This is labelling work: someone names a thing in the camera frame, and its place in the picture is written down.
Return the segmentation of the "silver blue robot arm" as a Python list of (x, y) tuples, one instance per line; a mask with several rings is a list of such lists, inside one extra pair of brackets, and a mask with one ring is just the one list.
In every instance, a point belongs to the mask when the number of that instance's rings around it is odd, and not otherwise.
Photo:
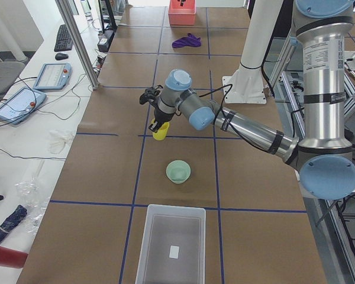
[(164, 85), (148, 88), (140, 104), (154, 107), (149, 128), (158, 131), (181, 112), (198, 131), (214, 125), (253, 147), (279, 156), (299, 172), (303, 187), (319, 199), (336, 200), (355, 189), (352, 145), (344, 136), (344, 36), (353, 26), (351, 1), (295, 1), (292, 28), (303, 50), (303, 138), (253, 121), (224, 103), (200, 98), (192, 78), (172, 70)]

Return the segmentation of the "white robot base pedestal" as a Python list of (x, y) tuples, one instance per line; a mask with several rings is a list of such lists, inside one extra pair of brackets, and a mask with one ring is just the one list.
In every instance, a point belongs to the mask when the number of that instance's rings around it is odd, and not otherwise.
[(222, 78), (233, 86), (225, 96), (227, 104), (266, 103), (262, 65), (282, 4), (282, 0), (255, 1), (239, 68)]

